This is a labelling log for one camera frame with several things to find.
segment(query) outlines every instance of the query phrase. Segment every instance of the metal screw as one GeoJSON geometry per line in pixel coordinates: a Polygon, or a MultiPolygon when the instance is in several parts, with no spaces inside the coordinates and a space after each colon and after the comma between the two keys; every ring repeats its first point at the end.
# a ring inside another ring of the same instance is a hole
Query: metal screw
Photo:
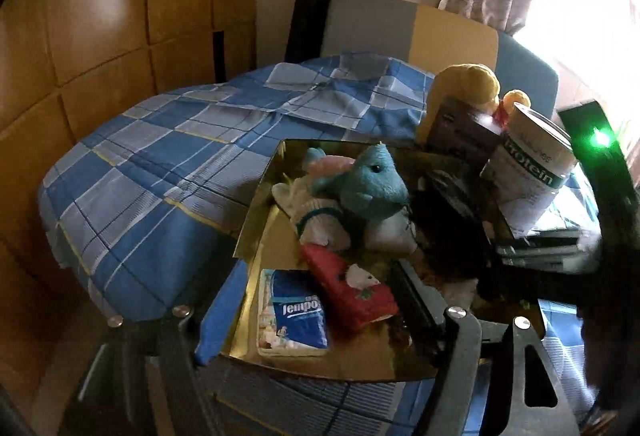
{"type": "Polygon", "coordinates": [[[466,317],[465,309],[460,306],[450,306],[447,308],[447,313],[452,319],[462,319],[463,317],[466,317]]]}
{"type": "Polygon", "coordinates": [[[184,319],[191,313],[191,308],[189,308],[187,305],[180,304],[179,306],[174,306],[171,312],[174,314],[174,317],[177,317],[178,319],[184,319]]]}
{"type": "Polygon", "coordinates": [[[531,327],[531,321],[526,317],[516,317],[513,322],[521,330],[528,330],[531,327]]]}
{"type": "Polygon", "coordinates": [[[124,319],[122,318],[122,315],[114,315],[107,319],[107,326],[110,328],[119,328],[123,323],[124,319]]]}

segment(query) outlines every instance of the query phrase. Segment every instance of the gold box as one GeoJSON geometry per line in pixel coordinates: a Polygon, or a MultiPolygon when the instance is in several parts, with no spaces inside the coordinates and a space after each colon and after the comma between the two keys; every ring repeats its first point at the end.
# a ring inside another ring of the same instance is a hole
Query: gold box
{"type": "MultiPolygon", "coordinates": [[[[261,366],[273,372],[289,372],[315,378],[341,381],[384,382],[397,380],[420,380],[435,375],[436,370],[424,359],[418,358],[414,347],[398,337],[398,326],[391,327],[387,321],[369,325],[358,334],[347,334],[341,330],[331,315],[327,315],[329,351],[322,356],[261,356],[257,350],[257,288],[262,269],[304,269],[299,258],[299,243],[287,215],[275,204],[271,186],[304,175],[302,160],[309,147],[320,147],[328,155],[356,158],[368,144],[322,140],[283,140],[267,166],[250,204],[235,257],[244,259],[248,266],[248,283],[234,327],[227,337],[223,354],[261,366]]],[[[442,169],[453,175],[463,175],[466,164],[449,156],[434,155],[402,147],[389,147],[396,169],[404,179],[410,192],[417,188],[418,177],[427,170],[442,169]]],[[[511,232],[497,206],[489,198],[477,177],[467,183],[473,192],[479,193],[483,219],[490,221],[496,233],[502,237],[511,232]]],[[[371,251],[348,251],[341,254],[347,262],[357,261],[384,282],[386,269],[393,257],[371,251]]],[[[441,288],[435,283],[429,285],[441,288]]],[[[461,290],[465,283],[447,283],[461,290]]],[[[517,303],[500,302],[487,304],[474,301],[471,306],[476,317],[510,323],[513,317],[524,315],[542,337],[544,324],[538,304],[525,309],[517,303]]]]}

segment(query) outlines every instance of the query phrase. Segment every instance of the teal plush dinosaur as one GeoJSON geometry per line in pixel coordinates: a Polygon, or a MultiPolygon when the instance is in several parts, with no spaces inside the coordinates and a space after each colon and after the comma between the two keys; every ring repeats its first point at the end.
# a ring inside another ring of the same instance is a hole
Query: teal plush dinosaur
{"type": "MultiPolygon", "coordinates": [[[[303,167],[321,156],[322,149],[309,148],[303,167]]],[[[409,202],[404,181],[383,143],[365,149],[349,171],[316,179],[312,191],[339,200],[344,209],[369,222],[385,220],[409,202]]]]}

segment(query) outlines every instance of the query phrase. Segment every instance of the blue tissue package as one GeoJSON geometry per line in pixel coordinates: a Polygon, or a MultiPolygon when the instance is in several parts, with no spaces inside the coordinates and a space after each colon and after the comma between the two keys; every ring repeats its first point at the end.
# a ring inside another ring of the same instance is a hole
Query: blue tissue package
{"type": "Polygon", "coordinates": [[[258,298],[260,355],[322,355],[324,308],[306,270],[262,270],[258,298]]]}

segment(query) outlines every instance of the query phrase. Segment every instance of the protein powder container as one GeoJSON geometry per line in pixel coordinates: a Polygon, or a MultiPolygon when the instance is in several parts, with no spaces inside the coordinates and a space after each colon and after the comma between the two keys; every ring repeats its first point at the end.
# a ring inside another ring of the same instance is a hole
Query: protein powder container
{"type": "Polygon", "coordinates": [[[576,163],[569,136],[540,113],[516,103],[481,177],[494,183],[498,207],[519,238],[551,205],[576,163]]]}

